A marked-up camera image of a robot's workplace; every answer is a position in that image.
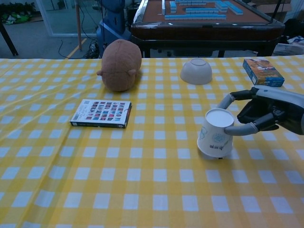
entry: robotic hand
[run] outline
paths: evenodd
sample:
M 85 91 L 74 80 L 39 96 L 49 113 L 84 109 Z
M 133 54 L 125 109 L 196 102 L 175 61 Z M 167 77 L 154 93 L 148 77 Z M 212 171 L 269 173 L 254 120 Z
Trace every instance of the robotic hand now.
M 256 85 L 251 90 L 228 94 L 218 108 L 226 109 L 235 100 L 248 99 L 251 101 L 237 115 L 237 119 L 245 125 L 227 127 L 224 130 L 226 134 L 242 136 L 276 130 L 282 126 L 304 135 L 304 95 Z

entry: black cable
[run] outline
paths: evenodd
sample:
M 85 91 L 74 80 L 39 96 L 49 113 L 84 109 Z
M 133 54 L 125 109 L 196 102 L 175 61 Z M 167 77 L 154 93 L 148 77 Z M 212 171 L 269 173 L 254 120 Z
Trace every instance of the black cable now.
M 92 46 L 92 43 L 93 43 L 93 40 L 91 41 L 90 43 L 90 48 L 89 50 L 87 51 L 86 53 L 86 58 L 98 58 L 99 57 L 99 49 L 98 49 L 98 46 L 95 45 L 95 50 L 92 51 L 91 50 L 91 46 Z
M 100 0 L 101 2 L 101 15 L 102 15 L 102 21 L 103 21 L 103 38 L 104 38 L 104 43 L 103 43 L 103 49 L 105 50 L 105 47 L 107 46 L 107 43 L 105 42 L 105 25 L 104 25 L 104 7 L 103 7 L 103 0 Z
M 100 1 L 101 1 L 101 0 L 100 0 Z M 97 1 L 97 4 L 98 4 L 98 6 L 99 6 L 99 1 Z M 103 11 L 102 7 L 103 7 L 103 4 L 102 4 L 102 1 L 101 1 L 101 12 Z M 106 13 L 107 13 L 107 11 L 106 11 L 106 9 L 105 9 L 104 16 L 106 16 Z
M 61 49 L 62 45 L 63 45 L 63 40 L 61 40 L 61 45 L 60 45 L 60 47 L 59 47 L 59 49 L 58 49 L 58 54 L 59 54 L 60 56 L 62 56 L 63 58 L 68 58 L 68 59 L 83 59 L 83 58 L 85 58 L 86 54 L 85 54 L 84 56 L 82 56 L 81 58 L 69 58 L 69 57 L 67 57 L 67 56 L 62 55 L 62 54 L 60 53 L 60 49 Z
M 284 9 L 285 2 L 286 2 L 286 0 L 284 0 L 284 2 L 283 2 L 283 6 L 282 6 L 281 15 L 280 15 L 279 20 L 281 20 L 281 17 L 282 17 L 282 12 L 283 12 L 283 9 Z
M 81 10 L 81 12 L 82 12 L 82 14 L 83 14 L 83 18 L 82 18 L 82 21 L 81 21 L 81 29 L 82 29 L 82 31 L 84 32 L 85 36 L 86 36 L 88 39 L 97 41 L 97 39 L 90 38 L 90 37 L 86 34 L 86 32 L 85 32 L 85 30 L 84 30 L 84 27 L 83 27 L 83 23 L 84 23 L 84 20 L 85 20 L 85 13 L 83 12 L 83 10 L 82 10 L 82 8 L 81 8 L 80 6 L 79 6 L 79 8 L 80 8 L 80 10 Z
M 282 0 L 278 0 L 277 4 L 276 4 L 276 6 L 275 6 L 275 11 L 274 11 L 274 13 L 272 14 L 272 18 L 275 18 L 275 17 L 276 17 L 276 13 L 277 13 L 277 11 L 278 11 L 280 5 L 281 5 L 281 2 L 282 2 Z
M 85 8 L 86 12 L 88 13 L 89 17 L 92 19 L 92 21 L 94 22 L 94 24 L 95 24 L 96 26 L 98 26 L 98 25 L 96 24 L 96 22 L 94 21 L 94 19 L 92 18 L 92 16 L 91 16 L 91 14 L 89 13 L 89 11 L 87 10 L 87 8 L 86 8 L 85 4 L 84 4 L 82 1 L 80 1 L 80 2 L 81 2 L 81 3 L 82 3 L 82 5 L 84 6 L 84 8 Z

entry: book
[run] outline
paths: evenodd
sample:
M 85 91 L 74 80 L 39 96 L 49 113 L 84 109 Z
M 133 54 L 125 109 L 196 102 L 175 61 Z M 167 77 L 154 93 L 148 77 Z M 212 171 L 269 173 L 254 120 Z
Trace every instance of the book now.
M 131 107 L 130 101 L 83 99 L 70 123 L 72 126 L 126 128 Z
M 284 77 L 268 60 L 244 59 L 243 68 L 254 85 L 281 87 L 285 81 Z

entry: glass door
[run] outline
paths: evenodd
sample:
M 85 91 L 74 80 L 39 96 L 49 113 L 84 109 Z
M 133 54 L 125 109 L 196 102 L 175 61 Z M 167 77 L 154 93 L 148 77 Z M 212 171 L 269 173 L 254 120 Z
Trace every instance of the glass door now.
M 75 0 L 37 0 L 40 12 L 51 36 L 77 36 Z M 102 19 L 100 3 L 79 0 L 82 36 L 96 36 Z

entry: white paper cup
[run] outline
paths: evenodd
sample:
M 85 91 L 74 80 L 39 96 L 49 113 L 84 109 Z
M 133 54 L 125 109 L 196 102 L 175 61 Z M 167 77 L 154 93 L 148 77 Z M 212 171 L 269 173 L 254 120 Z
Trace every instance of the white paper cup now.
M 197 140 L 200 151 L 216 158 L 229 154 L 232 151 L 232 136 L 225 134 L 224 129 L 233 124 L 234 117 L 226 109 L 209 110 Z

